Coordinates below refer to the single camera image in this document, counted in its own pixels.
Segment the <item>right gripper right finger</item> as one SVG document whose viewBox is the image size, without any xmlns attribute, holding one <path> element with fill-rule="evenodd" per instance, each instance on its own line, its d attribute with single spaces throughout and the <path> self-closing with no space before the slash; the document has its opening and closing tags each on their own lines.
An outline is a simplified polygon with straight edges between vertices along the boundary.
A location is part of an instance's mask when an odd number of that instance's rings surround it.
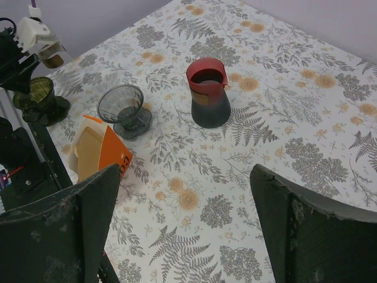
<svg viewBox="0 0 377 283">
<path fill-rule="evenodd" d="M 276 282 L 376 282 L 376 212 L 260 164 L 250 185 Z"/>
</svg>

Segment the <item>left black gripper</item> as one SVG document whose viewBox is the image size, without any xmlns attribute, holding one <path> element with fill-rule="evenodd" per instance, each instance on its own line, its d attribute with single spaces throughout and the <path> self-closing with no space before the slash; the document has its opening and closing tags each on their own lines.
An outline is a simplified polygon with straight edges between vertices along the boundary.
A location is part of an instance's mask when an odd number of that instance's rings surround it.
<svg viewBox="0 0 377 283">
<path fill-rule="evenodd" d="M 31 75 L 40 64 L 36 54 L 19 62 L 20 51 L 15 41 L 16 24 L 9 18 L 1 18 L 2 24 L 10 24 L 1 28 L 1 88 L 13 92 L 29 94 Z"/>
</svg>

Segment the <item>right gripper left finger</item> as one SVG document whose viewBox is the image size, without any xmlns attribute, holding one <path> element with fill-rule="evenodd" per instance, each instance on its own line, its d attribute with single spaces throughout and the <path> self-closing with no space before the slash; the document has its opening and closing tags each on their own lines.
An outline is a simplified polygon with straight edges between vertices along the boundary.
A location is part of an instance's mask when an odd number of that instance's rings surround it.
<svg viewBox="0 0 377 283">
<path fill-rule="evenodd" d="M 1 214 L 1 282 L 118 282 L 104 247 L 119 185 L 112 164 Z"/>
</svg>

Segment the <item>red grey coffee server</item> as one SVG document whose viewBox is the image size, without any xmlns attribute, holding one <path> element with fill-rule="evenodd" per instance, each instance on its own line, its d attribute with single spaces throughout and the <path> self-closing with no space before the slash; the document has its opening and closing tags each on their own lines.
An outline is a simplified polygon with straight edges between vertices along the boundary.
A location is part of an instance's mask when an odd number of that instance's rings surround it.
<svg viewBox="0 0 377 283">
<path fill-rule="evenodd" d="M 205 129 L 222 126 L 231 114 L 225 86 L 228 85 L 223 63 L 206 57 L 192 62 L 186 77 L 191 92 L 191 116 Z"/>
</svg>

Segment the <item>olive green dripper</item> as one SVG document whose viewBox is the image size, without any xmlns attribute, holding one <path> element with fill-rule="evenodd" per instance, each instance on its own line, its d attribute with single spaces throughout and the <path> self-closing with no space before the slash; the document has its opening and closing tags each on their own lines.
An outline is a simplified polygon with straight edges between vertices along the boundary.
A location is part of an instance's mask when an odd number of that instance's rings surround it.
<svg viewBox="0 0 377 283">
<path fill-rule="evenodd" d="M 55 95 L 54 83 L 48 77 L 33 78 L 30 93 L 15 92 L 12 103 L 21 110 L 25 122 L 44 126 L 62 121 L 70 109 L 67 99 Z"/>
</svg>

